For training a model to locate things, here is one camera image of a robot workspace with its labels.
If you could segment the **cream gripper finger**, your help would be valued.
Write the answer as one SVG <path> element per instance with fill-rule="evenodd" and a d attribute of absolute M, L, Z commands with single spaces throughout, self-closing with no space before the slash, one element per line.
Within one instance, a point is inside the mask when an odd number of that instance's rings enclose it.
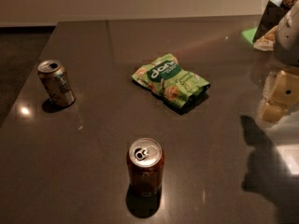
<path fill-rule="evenodd" d="M 271 71 L 264 83 L 258 119 L 276 124 L 299 102 L 299 69 Z"/>
<path fill-rule="evenodd" d="M 265 35 L 257 39 L 253 47 L 261 51 L 273 51 L 276 42 L 277 26 L 270 29 Z"/>

